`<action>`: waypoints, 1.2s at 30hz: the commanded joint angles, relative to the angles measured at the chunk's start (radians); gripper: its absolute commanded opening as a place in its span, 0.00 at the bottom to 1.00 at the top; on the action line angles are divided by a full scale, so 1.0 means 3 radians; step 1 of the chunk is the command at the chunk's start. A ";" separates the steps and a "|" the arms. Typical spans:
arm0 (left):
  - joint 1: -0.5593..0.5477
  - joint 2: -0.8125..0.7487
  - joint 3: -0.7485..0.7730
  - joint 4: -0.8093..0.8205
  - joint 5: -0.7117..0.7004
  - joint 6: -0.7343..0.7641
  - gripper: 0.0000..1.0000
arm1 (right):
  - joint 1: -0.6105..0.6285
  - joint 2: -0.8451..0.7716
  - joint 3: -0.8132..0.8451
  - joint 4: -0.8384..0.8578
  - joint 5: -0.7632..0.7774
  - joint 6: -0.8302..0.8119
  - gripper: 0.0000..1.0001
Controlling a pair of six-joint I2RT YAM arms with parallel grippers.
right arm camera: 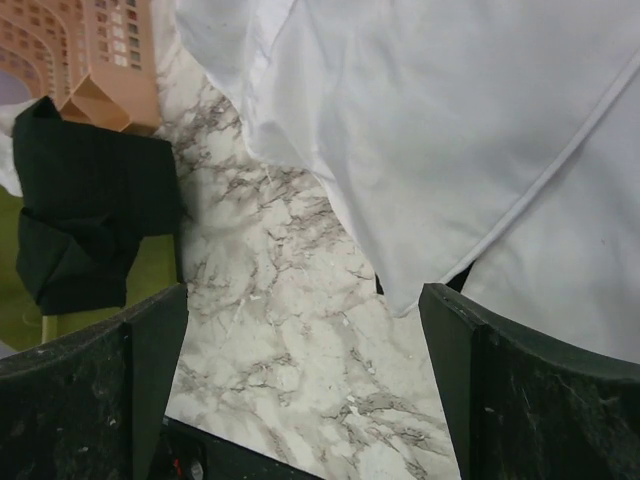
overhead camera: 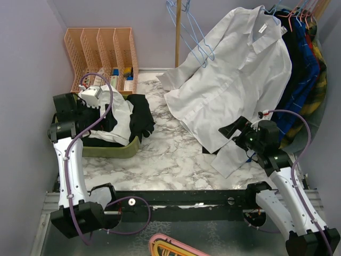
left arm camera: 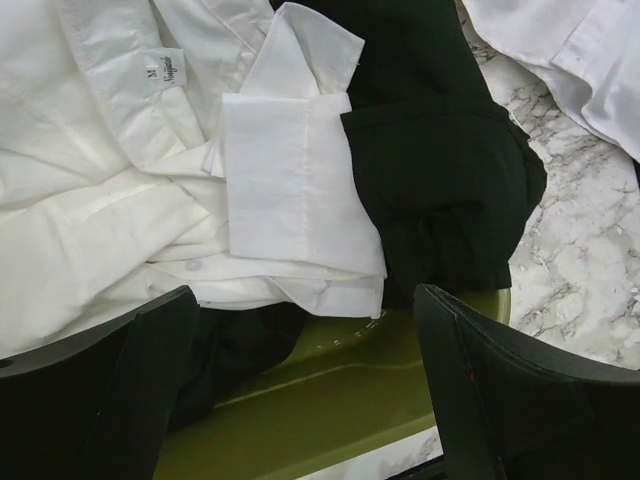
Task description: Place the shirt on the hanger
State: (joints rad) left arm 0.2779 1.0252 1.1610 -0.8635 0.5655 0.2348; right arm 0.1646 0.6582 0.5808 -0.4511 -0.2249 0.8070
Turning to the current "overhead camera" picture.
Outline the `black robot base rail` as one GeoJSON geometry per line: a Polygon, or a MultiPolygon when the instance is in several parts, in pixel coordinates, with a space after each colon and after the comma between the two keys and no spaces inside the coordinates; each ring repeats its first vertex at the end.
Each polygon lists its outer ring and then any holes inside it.
{"type": "Polygon", "coordinates": [[[117,191],[107,211],[117,211],[123,222],[249,221],[262,226],[266,214],[255,202],[255,189],[243,190],[141,190],[117,191]]]}

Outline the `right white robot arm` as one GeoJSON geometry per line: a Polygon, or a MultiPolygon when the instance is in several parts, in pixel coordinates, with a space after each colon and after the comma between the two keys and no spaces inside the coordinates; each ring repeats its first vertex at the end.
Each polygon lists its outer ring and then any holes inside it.
{"type": "Polygon", "coordinates": [[[258,164],[276,185],[282,202],[269,184],[258,182],[247,186],[245,203],[265,211],[284,237],[288,255],[333,255],[340,234],[327,226],[310,202],[290,157],[280,149],[276,123],[263,119],[253,125],[241,116],[219,132],[241,149],[255,152],[258,164]]]}

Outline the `white shirt being hung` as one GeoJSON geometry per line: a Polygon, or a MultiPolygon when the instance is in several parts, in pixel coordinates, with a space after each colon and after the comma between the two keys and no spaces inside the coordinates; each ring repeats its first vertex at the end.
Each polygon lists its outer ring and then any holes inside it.
{"type": "Polygon", "coordinates": [[[111,111],[102,121],[108,121],[112,115],[117,124],[114,124],[113,128],[109,128],[109,131],[99,131],[93,128],[90,138],[116,142],[126,146],[129,144],[129,138],[131,136],[129,124],[131,121],[130,115],[132,114],[134,106],[129,101],[126,101],[115,88],[111,88],[113,91],[111,111]]]}

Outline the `light blue wire hanger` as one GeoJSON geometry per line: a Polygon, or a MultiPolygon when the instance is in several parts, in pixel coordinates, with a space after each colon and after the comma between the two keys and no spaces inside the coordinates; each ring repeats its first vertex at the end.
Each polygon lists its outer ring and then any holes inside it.
{"type": "Polygon", "coordinates": [[[196,46],[194,48],[190,48],[186,40],[184,40],[184,43],[190,49],[191,54],[199,62],[200,66],[206,68],[208,60],[215,60],[215,54],[210,45],[206,43],[205,36],[195,17],[190,13],[190,3],[190,0],[186,1],[183,11],[186,14],[191,31],[188,31],[186,27],[184,27],[184,29],[191,37],[191,39],[195,42],[196,46]]]}

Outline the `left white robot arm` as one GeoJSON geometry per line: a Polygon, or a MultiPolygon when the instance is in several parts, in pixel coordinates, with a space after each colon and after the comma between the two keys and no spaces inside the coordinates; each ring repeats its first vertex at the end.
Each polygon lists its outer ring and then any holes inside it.
{"type": "Polygon", "coordinates": [[[79,134],[96,121],[87,118],[86,102],[74,93],[56,95],[53,102],[55,114],[47,134],[58,159],[60,197],[51,223],[65,237],[73,238],[104,228],[104,210],[113,210],[118,198],[110,183],[86,189],[79,134]]]}

